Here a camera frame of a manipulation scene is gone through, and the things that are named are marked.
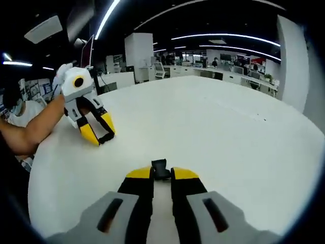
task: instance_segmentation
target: face mask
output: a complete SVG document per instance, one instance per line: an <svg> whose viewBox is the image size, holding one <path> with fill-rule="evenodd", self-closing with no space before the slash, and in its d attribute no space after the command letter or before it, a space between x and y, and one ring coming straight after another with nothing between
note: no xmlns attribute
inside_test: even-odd
<svg viewBox="0 0 325 244"><path fill-rule="evenodd" d="M14 108L12 108L11 112L16 116L19 116L21 108L22 108L22 99L19 99L17 105Z"/></svg>

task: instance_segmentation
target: hand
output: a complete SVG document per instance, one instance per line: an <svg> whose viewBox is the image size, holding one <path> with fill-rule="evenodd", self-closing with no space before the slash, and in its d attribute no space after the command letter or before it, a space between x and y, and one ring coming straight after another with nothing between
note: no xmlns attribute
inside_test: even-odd
<svg viewBox="0 0 325 244"><path fill-rule="evenodd" d="M63 64L56 72L56 76L52 82L53 97L57 97L61 93L61 87L64 83L64 75L67 70L72 68L73 64Z"/></svg>

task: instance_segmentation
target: white shirt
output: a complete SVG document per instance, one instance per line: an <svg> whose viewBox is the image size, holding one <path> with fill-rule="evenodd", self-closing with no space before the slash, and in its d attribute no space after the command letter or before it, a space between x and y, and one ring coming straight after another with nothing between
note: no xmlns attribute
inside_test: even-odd
<svg viewBox="0 0 325 244"><path fill-rule="evenodd" d="M43 110L43 107L35 101L26 101L25 105L26 107L24 113L21 116L16 116L11 113L8 118L8 123L20 127L26 127L28 122Z"/></svg>

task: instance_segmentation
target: round table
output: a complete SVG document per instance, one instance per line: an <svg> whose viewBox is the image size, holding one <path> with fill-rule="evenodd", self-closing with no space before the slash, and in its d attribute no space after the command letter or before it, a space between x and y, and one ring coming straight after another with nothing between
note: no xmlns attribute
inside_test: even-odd
<svg viewBox="0 0 325 244"><path fill-rule="evenodd" d="M167 168L196 172L208 191L241 208L248 223L280 235L314 191L324 134L282 101L196 76L100 97L112 116L114 139L96 147L63 117L38 148L28 206L43 237L73 228L87 207L118 190L128 172L157 159L166 158Z"/></svg>

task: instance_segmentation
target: cable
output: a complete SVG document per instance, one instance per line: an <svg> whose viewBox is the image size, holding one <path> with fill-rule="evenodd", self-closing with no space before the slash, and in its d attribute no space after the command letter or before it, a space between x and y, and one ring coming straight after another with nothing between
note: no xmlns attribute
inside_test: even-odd
<svg viewBox="0 0 325 244"><path fill-rule="evenodd" d="M53 99L53 96L54 96L54 92L55 92L55 90L56 90L57 86L58 86L58 85L56 85L56 86L55 86L55 88L54 88L54 90L53 90L53 93L52 93L52 96L51 96L51 99L50 99L50 101L52 101L52 99Z"/></svg>
<svg viewBox="0 0 325 244"><path fill-rule="evenodd" d="M107 89L108 89L108 92L110 92L111 90L110 90L110 88L108 87L108 85L106 84L106 82L103 80L103 78L102 78L102 75L101 75L101 74L100 74L100 77L101 77L101 79L102 79L103 83L105 84L105 86L107 87Z"/></svg>

